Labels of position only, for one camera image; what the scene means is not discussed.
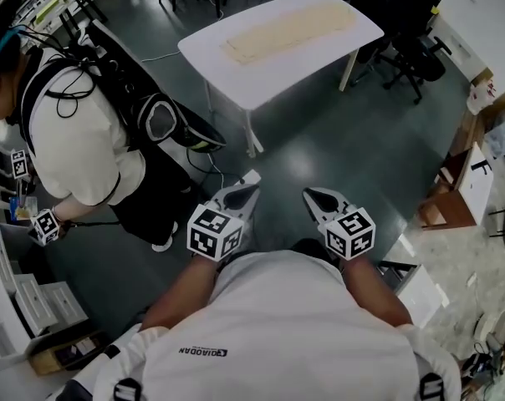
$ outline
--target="black bag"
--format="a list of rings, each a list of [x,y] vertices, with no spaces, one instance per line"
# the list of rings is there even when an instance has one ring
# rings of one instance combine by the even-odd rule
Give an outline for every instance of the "black bag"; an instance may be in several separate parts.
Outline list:
[[[49,90],[56,79],[68,71],[80,69],[90,74],[94,84],[114,106],[130,137],[131,150],[158,144],[168,137],[200,153],[211,153],[226,145],[223,137],[204,119],[165,94],[142,63],[110,30],[99,21],[93,21],[86,31],[81,31],[79,41],[66,49],[64,57],[48,61],[23,92],[20,109],[23,136],[32,153],[29,126],[33,113],[44,95],[56,99],[82,99]]]

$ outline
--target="beige cloth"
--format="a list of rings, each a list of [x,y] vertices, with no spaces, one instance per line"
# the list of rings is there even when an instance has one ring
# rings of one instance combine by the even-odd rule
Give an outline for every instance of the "beige cloth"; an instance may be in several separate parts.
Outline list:
[[[343,31],[352,27],[355,19],[347,4],[321,3],[257,25],[228,39],[221,48],[230,58],[245,65],[313,38]]]

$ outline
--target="white t-shirt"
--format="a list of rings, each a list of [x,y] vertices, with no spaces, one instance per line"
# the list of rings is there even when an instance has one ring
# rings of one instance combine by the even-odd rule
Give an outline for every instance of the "white t-shirt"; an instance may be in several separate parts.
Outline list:
[[[59,55],[43,50],[42,67]],[[74,93],[90,90],[93,80],[74,70],[59,78],[50,90]],[[75,101],[62,100],[59,112],[72,114]],[[145,159],[138,150],[128,151],[128,135],[110,102],[96,88],[78,100],[74,115],[58,115],[58,100],[44,96],[29,125],[35,153],[33,164],[47,192],[57,198],[73,195],[84,205],[105,201],[117,205],[139,187],[145,176]]]
[[[125,373],[142,376],[149,401],[408,400],[423,363],[442,377],[446,400],[461,394],[449,353],[361,309],[337,269],[293,251],[236,260],[206,308],[143,333],[99,375],[94,400],[109,401]],[[140,363],[142,373],[128,371]]]

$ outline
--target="sneaker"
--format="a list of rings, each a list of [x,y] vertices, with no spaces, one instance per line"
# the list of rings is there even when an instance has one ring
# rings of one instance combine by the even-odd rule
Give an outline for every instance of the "sneaker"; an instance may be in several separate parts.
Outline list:
[[[176,223],[175,221],[175,224],[173,224],[172,226],[172,233],[171,235],[169,236],[169,239],[168,241],[165,243],[165,245],[156,245],[156,244],[152,244],[152,251],[155,251],[155,252],[163,252],[163,251],[167,251],[169,248],[171,248],[171,245],[172,245],[172,236],[178,231],[178,223]]]

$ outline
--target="white drawer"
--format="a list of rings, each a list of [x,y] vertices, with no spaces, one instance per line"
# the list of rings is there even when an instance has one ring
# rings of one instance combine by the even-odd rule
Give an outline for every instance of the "white drawer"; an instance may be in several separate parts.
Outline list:
[[[3,244],[2,231],[0,230],[0,279],[3,282],[3,286],[9,292],[9,294],[14,294],[17,291],[15,285],[15,280],[13,278],[13,269],[11,268],[11,263],[9,262],[8,254],[5,250],[5,245]]]
[[[70,291],[67,282],[41,285],[41,289],[57,318],[64,321],[65,327],[87,319],[87,315]]]
[[[57,324],[59,321],[44,298],[33,274],[15,275],[14,278],[17,285],[15,300],[33,335],[37,337],[47,327]]]

